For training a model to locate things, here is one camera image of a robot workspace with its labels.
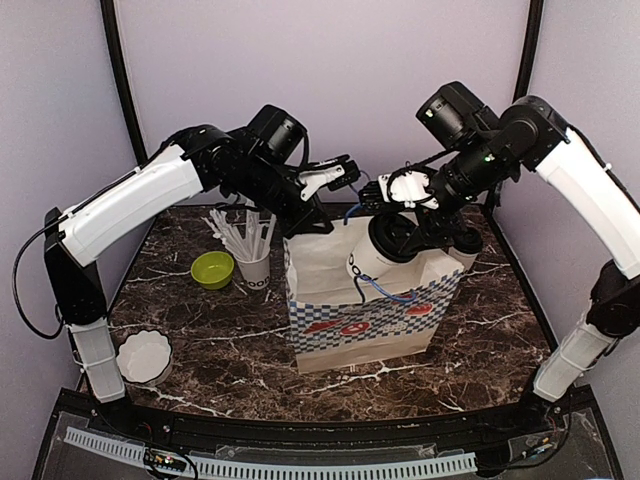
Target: red print on bag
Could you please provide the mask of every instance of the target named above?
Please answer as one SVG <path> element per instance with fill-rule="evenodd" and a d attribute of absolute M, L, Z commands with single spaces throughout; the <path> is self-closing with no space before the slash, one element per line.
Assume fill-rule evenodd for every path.
<path fill-rule="evenodd" d="M 359 333 L 369 330 L 371 324 L 369 322 L 358 322 L 347 325 L 340 330 L 340 335 L 358 335 Z"/>
<path fill-rule="evenodd" d="M 322 332 L 323 330 L 328 330 L 331 327 L 335 327 L 336 325 L 340 325 L 344 320 L 332 320 L 330 322 L 313 322 L 309 325 L 303 335 L 313 335 L 314 333 Z"/>
<path fill-rule="evenodd" d="M 401 298 L 403 300 L 413 300 L 414 295 L 412 293 L 405 293 L 404 295 L 396 295 L 396 298 Z M 393 300 L 393 303 L 396 305 L 404 305 L 405 302 L 398 302 L 397 300 Z"/>
<path fill-rule="evenodd" d="M 427 303 L 425 305 L 418 305 L 417 307 L 411 307 L 407 310 L 407 315 L 411 315 L 412 317 L 420 317 L 422 315 L 426 315 L 433 310 L 433 305 Z"/>

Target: black metal frame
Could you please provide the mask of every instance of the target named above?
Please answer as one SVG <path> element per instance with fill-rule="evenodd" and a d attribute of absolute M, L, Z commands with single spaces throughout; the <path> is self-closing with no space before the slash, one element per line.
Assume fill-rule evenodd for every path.
<path fill-rule="evenodd" d="M 527 29 L 514 92 L 514 100 L 526 95 L 531 81 L 536 46 L 540 34 L 543 4 L 544 0 L 530 1 Z M 118 88 L 123 115 L 127 124 L 131 144 L 136 154 L 136 159 L 139 164 L 143 164 L 147 160 L 147 154 L 127 78 L 114 2 L 113 0 L 101 0 L 101 6 L 111 65 Z M 557 341 L 544 311 L 516 255 L 511 250 L 493 217 L 493 210 L 496 203 L 497 195 L 495 191 L 492 191 L 488 195 L 485 205 L 482 207 L 482 212 L 492 232 L 498 239 L 500 247 L 507 255 L 520 286 L 540 323 L 550 348 L 554 349 L 557 347 Z M 133 267 L 135 259 L 140 254 L 143 244 L 144 242 L 136 252 L 129 271 Z M 124 286 L 124 279 L 126 279 L 126 276 L 123 278 L 118 293 Z M 568 408 L 566 402 L 565 397 L 565 399 L 558 403 L 563 411 Z M 134 406 L 133 408 L 146 417 L 155 418 L 154 423 L 162 422 L 162 425 L 171 425 L 171 434 L 167 436 L 168 441 L 166 443 L 168 447 L 178 449 L 192 448 L 195 450 L 211 450 L 215 449 L 215 446 L 218 444 L 271 446 L 272 448 L 327 448 L 327 446 L 331 446 L 332 448 L 349 449 L 435 442 L 438 444 L 440 450 L 447 448 L 464 448 L 467 451 L 473 450 L 477 452 L 503 445 L 507 437 L 504 434 L 488 433 L 486 430 L 474 429 L 473 426 L 477 423 L 492 423 L 491 420 L 493 418 L 504 418 L 505 415 L 509 415 L 513 411 L 514 407 L 515 405 L 506 405 L 460 414 L 454 413 L 396 421 L 337 424 L 229 420 L 178 414 L 147 407 Z M 587 407 L 591 407 L 594 412 L 606 451 L 612 463 L 611 468 L 615 478 L 623 478 L 611 438 L 600 409 L 593 397 L 591 388 L 584 386 L 574 389 L 572 409 L 580 410 Z M 45 432 L 45 438 L 38 455 L 33 479 L 40 478 L 39 476 L 43 471 L 49 441 L 55 430 L 59 413 L 61 411 L 67 411 L 92 418 L 92 409 L 93 402 L 88 395 L 65 389 L 61 391 Z M 398 428 L 399 426 L 408 425 L 411 425 L 411 428 Z M 108 426 L 102 424 L 99 417 L 92 418 L 91 426 L 96 429 L 110 431 Z"/>
<path fill-rule="evenodd" d="M 568 408 L 579 411 L 591 408 L 615 478 L 621 479 L 618 462 L 606 424 L 591 387 L 585 385 L 572 390 L 571 401 L 565 397 L 554 413 L 560 422 Z M 177 451 L 215 452 L 221 446 L 245 446 L 281 450 L 356 450 L 389 448 L 435 443 L 438 451 L 464 449 L 467 452 L 486 452 L 505 448 L 513 434 L 491 432 L 478 424 L 492 423 L 513 412 L 516 405 L 493 407 L 474 412 L 454 413 L 405 420 L 344 422 L 344 423 L 290 423 L 225 419 L 169 412 L 149 407 L 134 406 L 138 418 L 150 424 L 166 425 L 169 433 L 157 439 L 168 449 Z M 62 389 L 49 419 L 38 453 L 32 480 L 39 480 L 44 471 L 50 442 L 61 412 L 89 419 L 92 429 L 115 433 L 92 411 L 94 401 L 87 394 Z"/>
<path fill-rule="evenodd" d="M 118 19 L 116 17 L 116 8 L 113 0 L 100 0 L 102 8 L 102 23 L 104 25 L 104 33 L 107 38 L 107 47 L 109 49 L 109 57 L 111 59 L 111 69 L 113 78 L 116 81 L 118 97 L 120 97 L 120 107 L 124 115 L 124 121 L 129 132 L 129 140 L 133 153 L 136 156 L 138 165 L 143 165 L 147 161 L 147 150 L 142 139 L 142 131 L 136 108 L 133 104 L 133 96 L 131 95 L 131 86 L 127 77 L 127 68 L 124 63 L 124 55 L 122 53 L 122 44 L 120 43 L 120 33 L 118 30 Z"/>
<path fill-rule="evenodd" d="M 520 68 L 518 69 L 516 87 L 513 92 L 514 102 L 520 97 L 524 97 L 529 91 L 531 75 L 533 74 L 533 63 L 535 61 L 536 50 L 538 48 L 538 37 L 540 36 L 540 27 L 542 26 L 543 8 L 544 0 L 529 1 L 527 29 L 524 34 L 524 43 L 522 45 L 522 55 L 520 56 Z M 496 206 L 500 205 L 501 188 L 502 182 L 492 188 L 487 194 L 485 205 L 487 205 L 491 211 L 493 211 Z"/>

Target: white cup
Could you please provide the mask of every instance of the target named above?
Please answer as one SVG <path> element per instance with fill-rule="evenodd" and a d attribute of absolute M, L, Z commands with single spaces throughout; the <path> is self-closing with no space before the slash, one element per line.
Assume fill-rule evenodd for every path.
<path fill-rule="evenodd" d="M 243 262 L 236 259 L 240 273 L 242 273 L 244 281 L 251 290 L 262 290 L 269 285 L 269 253 L 271 253 L 271 250 L 261 259 L 252 262 Z"/>
<path fill-rule="evenodd" d="M 369 233 L 365 232 L 347 258 L 346 266 L 351 277 L 366 275 L 375 279 L 398 265 L 401 264 L 382 255 L 371 242 Z"/>

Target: black frame pole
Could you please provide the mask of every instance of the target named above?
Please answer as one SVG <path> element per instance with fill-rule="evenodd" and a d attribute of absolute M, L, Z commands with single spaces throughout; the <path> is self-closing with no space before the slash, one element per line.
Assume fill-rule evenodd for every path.
<path fill-rule="evenodd" d="M 531 75 L 533 74 L 533 63 L 538 48 L 538 37 L 540 36 L 540 26 L 542 25 L 542 10 L 544 0 L 531 0 L 529 2 L 529 16 L 527 18 L 527 29 L 524 34 L 522 45 L 522 55 L 520 57 L 520 68 L 516 80 L 516 88 L 513 92 L 513 101 L 524 97 L 529 91 Z M 500 206 L 500 189 L 502 183 L 489 191 L 485 205 L 490 211 L 496 206 Z"/>
<path fill-rule="evenodd" d="M 147 150 L 142 139 L 142 131 L 140 130 L 138 115 L 133 104 L 133 96 L 131 95 L 131 87 L 124 63 L 116 8 L 113 0 L 100 0 L 100 7 L 102 9 L 102 23 L 107 38 L 109 58 L 111 59 L 111 69 L 113 70 L 113 77 L 116 82 L 118 97 L 120 98 L 120 107 L 129 132 L 133 153 L 136 156 L 138 165 L 142 165 L 147 161 Z"/>

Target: lavender wall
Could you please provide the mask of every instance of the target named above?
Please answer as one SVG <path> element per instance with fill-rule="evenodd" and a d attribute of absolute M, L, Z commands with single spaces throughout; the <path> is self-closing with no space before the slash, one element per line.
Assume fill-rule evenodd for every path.
<path fill-rule="evenodd" d="M 546 2 L 531 92 L 547 99 L 640 198 L 640 9 L 634 0 Z M 497 212 L 558 337 L 587 307 L 610 257 L 573 208 L 533 175 L 507 184 Z M 640 478 L 640 335 L 587 375 L 627 478 Z"/>
<path fill-rule="evenodd" d="M 309 128 L 312 159 L 347 152 L 378 174 L 440 149 L 414 115 L 443 83 L 508 105 L 528 1 L 117 5 L 149 151 L 185 126 L 235 128 L 273 103 Z"/>
<path fill-rule="evenodd" d="M 0 477 L 31 478 L 61 386 L 78 368 L 66 336 L 46 342 L 20 322 L 10 295 L 13 258 L 45 212 L 77 203 L 135 165 L 118 104 L 99 2 L 0 2 Z M 143 232 L 100 262 L 111 297 Z M 53 297 L 34 244 L 20 271 L 31 318 L 55 329 Z"/>

